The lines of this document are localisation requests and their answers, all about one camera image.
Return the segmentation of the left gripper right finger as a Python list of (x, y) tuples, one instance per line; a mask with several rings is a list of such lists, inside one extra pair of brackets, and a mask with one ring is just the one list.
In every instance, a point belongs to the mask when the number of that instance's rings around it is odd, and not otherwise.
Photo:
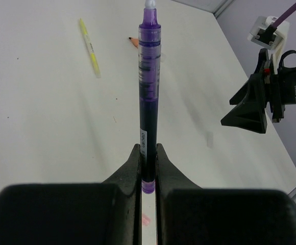
[(157, 145), (158, 244), (296, 244), (296, 204), (273, 189), (207, 189)]

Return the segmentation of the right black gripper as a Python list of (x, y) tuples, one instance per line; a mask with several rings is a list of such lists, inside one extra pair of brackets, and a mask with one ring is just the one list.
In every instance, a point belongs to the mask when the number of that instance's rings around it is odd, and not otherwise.
[(272, 122), (284, 118), (285, 105), (281, 99), (278, 66), (273, 54), (262, 48), (258, 54), (255, 74), (229, 100), (234, 108), (221, 119), (223, 126), (237, 127), (255, 133), (265, 133), (266, 104), (269, 103)]

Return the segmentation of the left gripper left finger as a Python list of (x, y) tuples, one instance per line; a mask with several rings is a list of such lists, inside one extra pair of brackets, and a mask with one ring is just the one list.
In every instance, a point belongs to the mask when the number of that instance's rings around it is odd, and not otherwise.
[(141, 244), (140, 147), (102, 183), (18, 184), (0, 192), (0, 244)]

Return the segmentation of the purple ink pen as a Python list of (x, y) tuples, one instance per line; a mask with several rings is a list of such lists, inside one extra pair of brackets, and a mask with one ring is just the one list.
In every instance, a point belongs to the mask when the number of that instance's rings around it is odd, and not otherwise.
[(140, 163), (142, 191), (155, 190), (157, 124), (161, 59), (161, 25), (155, 1), (145, 1), (138, 28)]

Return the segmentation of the orange marker with clear cap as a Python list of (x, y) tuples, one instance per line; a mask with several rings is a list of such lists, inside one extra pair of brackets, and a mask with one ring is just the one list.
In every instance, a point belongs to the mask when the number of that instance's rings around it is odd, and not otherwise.
[(128, 39), (136, 48), (138, 48), (139, 40), (137, 38), (129, 37)]

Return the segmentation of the pink transparent pen cap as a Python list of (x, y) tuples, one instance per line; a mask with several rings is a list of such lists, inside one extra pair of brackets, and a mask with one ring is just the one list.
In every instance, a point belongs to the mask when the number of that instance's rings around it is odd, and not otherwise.
[(150, 223), (151, 223), (151, 219), (143, 213), (142, 214), (142, 224), (147, 227)]

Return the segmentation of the yellow highlighter pen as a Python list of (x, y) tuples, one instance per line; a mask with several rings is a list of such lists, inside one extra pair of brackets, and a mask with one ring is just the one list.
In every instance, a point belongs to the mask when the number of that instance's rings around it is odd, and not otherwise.
[(88, 49), (89, 57), (90, 57), (90, 60), (91, 60), (91, 64), (92, 64), (95, 76), (97, 78), (101, 78), (101, 72), (100, 72), (100, 68), (99, 68), (99, 65), (98, 65), (98, 62), (97, 62), (97, 58), (96, 58), (96, 55), (95, 55), (95, 52), (94, 52), (94, 49), (93, 49), (93, 45), (91, 43), (91, 40), (90, 40), (88, 31), (86, 29), (86, 26), (85, 26), (85, 24), (84, 24), (84, 22), (83, 22), (83, 20), (81, 18), (79, 19), (79, 24), (80, 24), (80, 28), (81, 28), (81, 32), (82, 32), (84, 41), (85, 41), (87, 49)]

